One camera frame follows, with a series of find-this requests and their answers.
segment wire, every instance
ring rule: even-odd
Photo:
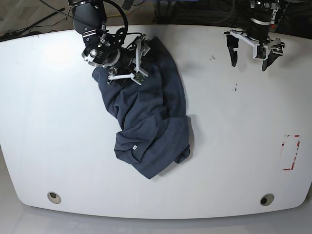
[[[135,34],[138,34],[138,35],[143,35],[143,33],[127,33],[127,35],[135,35]]]
[[[23,30],[23,29],[26,29],[26,28],[21,28],[21,29],[19,29],[19,30],[16,30],[16,31],[13,31],[13,32],[10,32],[10,33],[15,33],[15,32],[18,32],[18,31]]]
[[[60,20],[60,21],[58,21],[58,22],[56,22],[55,24],[52,24],[52,25],[34,26],[34,27],[32,27],[32,28],[29,30],[29,32],[28,32],[28,33],[30,33],[30,32],[31,32],[31,30],[33,30],[33,28],[40,28],[40,27],[52,27],[52,26],[54,26],[54,25],[57,25],[58,23],[61,23],[61,22],[62,22],[62,21],[64,21],[64,20],[66,20],[66,19],[62,19],[62,20]]]
[[[132,4],[132,6],[139,6],[141,4],[143,4],[145,1],[140,2],[139,4]]]
[[[52,6],[50,6],[49,4],[47,4],[46,2],[44,2],[43,0],[39,0],[39,1],[40,1],[41,3],[43,3],[44,5],[46,5],[47,7],[51,8],[52,10],[54,10],[54,11],[56,11],[56,12],[59,12],[59,13],[62,14],[62,15],[65,15],[65,16],[67,16],[67,17],[73,19],[73,20],[76,20],[76,21],[78,21],[78,22],[80,22],[80,23],[83,23],[83,24],[85,24],[85,25],[87,25],[87,26],[89,26],[89,27],[91,27],[91,28],[97,28],[97,27],[94,27],[94,26],[92,26],[92,25],[90,25],[90,24],[88,24],[88,23],[86,23],[86,22],[84,22],[84,21],[82,21],[82,20],[79,20],[79,19],[77,19],[77,18],[75,18],[75,17],[72,17],[72,16],[70,16],[70,15],[64,13],[64,12],[59,11],[58,9],[56,9],[56,8],[54,8],[54,7],[52,7]]]
[[[125,38],[126,38],[127,33],[128,33],[128,28],[129,28],[129,24],[128,24],[126,14],[123,12],[121,7],[118,4],[114,3],[113,1],[111,1],[111,0],[103,0],[103,1],[114,6],[119,11],[119,13],[121,14],[121,17],[123,18],[123,23],[125,25],[125,32],[123,32],[121,35],[122,39],[120,41],[120,44],[122,45],[125,41]]]
[[[30,33],[31,30],[33,30],[33,28],[39,28],[39,27],[53,27],[54,25],[57,25],[58,23],[61,23],[61,22],[64,21],[64,20],[67,20],[67,18],[68,18],[68,16],[66,16],[66,18],[61,19],[60,21],[58,21],[58,22],[56,22],[55,24],[52,24],[52,25],[34,26],[34,27],[32,27],[32,28],[29,30],[28,33]]]

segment hole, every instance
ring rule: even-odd
[[[268,206],[274,201],[273,194],[266,194],[260,199],[261,206]]]
[[[261,199],[261,205],[264,205],[265,203],[267,203],[267,199],[266,198],[263,198],[263,199]]]
[[[54,204],[60,204],[61,203],[61,199],[60,196],[57,193],[54,192],[49,192],[48,193],[48,199],[49,201],[51,201]]]
[[[54,199],[57,198],[57,195],[55,193],[50,193],[50,196]]]

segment gray floor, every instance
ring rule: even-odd
[[[118,3],[120,6],[123,3],[123,0],[113,1]],[[45,2],[52,5],[56,9],[64,7],[65,13],[68,13],[69,11],[67,0],[45,0]],[[152,24],[152,21],[155,18],[154,9],[154,3],[151,1],[145,1],[139,6],[133,6],[130,11],[126,12],[129,24]],[[113,6],[105,3],[105,10],[108,16],[108,26],[123,24],[122,18]],[[51,13],[53,13],[53,10],[43,5],[38,0],[0,0],[0,36],[6,32],[27,27]],[[53,25],[62,19],[65,19],[65,16],[57,14],[56,16],[41,23],[39,26]],[[62,31],[69,29],[73,29],[71,19],[63,20],[52,27],[36,27],[32,29],[32,31],[47,33],[52,30]]]

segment white table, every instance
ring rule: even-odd
[[[284,56],[266,72],[240,42],[233,68],[226,30],[129,28],[158,36],[171,52],[191,119],[190,158],[151,180],[116,159],[120,127],[105,110],[93,67],[81,57],[81,35],[0,43],[0,144],[19,199],[57,211],[154,219],[299,206],[312,181],[312,42],[278,35]],[[62,202],[50,202],[48,192]],[[265,194],[274,194],[269,206],[260,205]]]

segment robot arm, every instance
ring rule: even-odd
[[[265,71],[278,57],[283,56],[285,44],[280,39],[271,40],[268,36],[271,24],[280,7],[279,0],[250,0],[250,22],[247,30],[230,30],[227,36],[232,66],[237,63],[239,39],[253,47],[253,59],[262,60],[262,71]]]
[[[106,13],[102,0],[69,0],[72,7],[75,30],[82,34],[86,48],[82,57],[95,67],[109,69],[108,83],[113,80],[130,78],[141,85],[148,73],[140,66],[141,57],[150,49],[145,35],[140,34],[127,48],[122,47],[128,34],[128,21],[122,9],[111,0],[104,0],[120,12],[124,27],[115,34],[106,30]]]

